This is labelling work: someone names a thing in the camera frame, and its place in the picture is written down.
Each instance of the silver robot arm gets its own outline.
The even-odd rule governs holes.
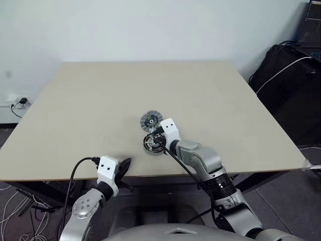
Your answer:
[[[104,204],[113,196],[117,196],[117,184],[128,170],[130,159],[122,162],[120,176],[117,177],[119,162],[109,156],[100,158],[97,170],[97,186],[79,197],[72,207],[72,214],[63,229],[60,241],[88,240],[93,234],[94,224],[99,223]]]
[[[202,188],[211,198],[212,208],[219,212],[218,217],[214,217],[212,212],[218,228],[261,241],[279,238],[302,240],[277,229],[263,230],[260,220],[243,194],[234,187],[226,174],[221,158],[214,149],[203,147],[196,142],[182,141],[179,130],[171,118],[163,120],[156,132],[165,138],[163,145],[168,150],[196,171]]]

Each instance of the white wall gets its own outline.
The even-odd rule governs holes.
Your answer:
[[[305,2],[0,0],[0,106],[35,99],[62,61],[223,59],[247,79],[292,39]],[[0,123],[19,120],[0,107]]]

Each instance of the wall outlet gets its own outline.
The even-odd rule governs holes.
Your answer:
[[[28,101],[24,104],[18,103],[22,98],[27,98]],[[33,101],[28,96],[17,96],[6,100],[6,103],[9,105],[9,107],[14,104],[16,109],[28,109],[32,105]]]

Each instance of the gray carpet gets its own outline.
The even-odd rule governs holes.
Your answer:
[[[8,138],[12,130],[0,129],[0,146]],[[303,154],[314,164],[321,163],[321,150],[303,150]],[[239,175],[234,182],[238,183],[245,178],[244,174]],[[7,184],[0,183],[0,189]],[[7,200],[15,193],[14,188],[0,191],[0,214],[3,214]],[[321,237],[321,185],[320,179],[311,171],[301,170],[290,171],[277,179],[259,188],[262,196],[274,207],[294,235],[310,241],[319,241]],[[262,199],[256,191],[245,194],[247,201],[254,209],[257,216],[265,227],[274,227],[287,231],[284,224],[272,211],[270,206]],[[8,213],[17,206],[23,196],[18,194],[12,199],[8,206]],[[133,205],[165,205],[165,204],[187,204],[192,206],[197,212],[202,212],[209,208],[208,196],[197,190],[179,190],[171,193],[127,195],[126,190],[112,199],[103,211],[104,219],[97,232],[101,238],[108,234],[113,216],[126,206]],[[48,240],[54,237],[54,232],[61,211],[50,215],[47,228],[42,233]],[[214,226],[211,215],[203,216],[206,225]],[[19,240],[20,235],[28,233],[32,235],[32,225],[29,211],[22,217],[14,215],[6,226],[5,240]]]

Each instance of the table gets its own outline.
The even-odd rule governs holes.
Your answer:
[[[148,110],[182,139],[213,147],[228,173],[298,169],[304,156],[236,69],[224,62],[64,63],[0,151],[0,179],[69,179],[86,156],[132,157],[127,176],[182,175],[142,147]],[[90,163],[75,178],[96,178]]]

